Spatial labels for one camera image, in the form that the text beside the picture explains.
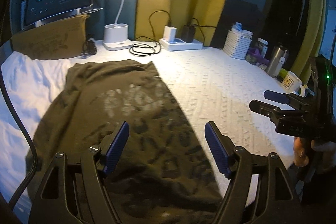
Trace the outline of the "person's right hand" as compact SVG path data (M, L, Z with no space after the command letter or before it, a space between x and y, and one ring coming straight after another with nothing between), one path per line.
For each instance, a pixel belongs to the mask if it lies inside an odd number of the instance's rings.
M294 164L297 167L307 166L309 163L309 157L306 154L307 141L303 138L294 138L293 142L293 153L294 153Z

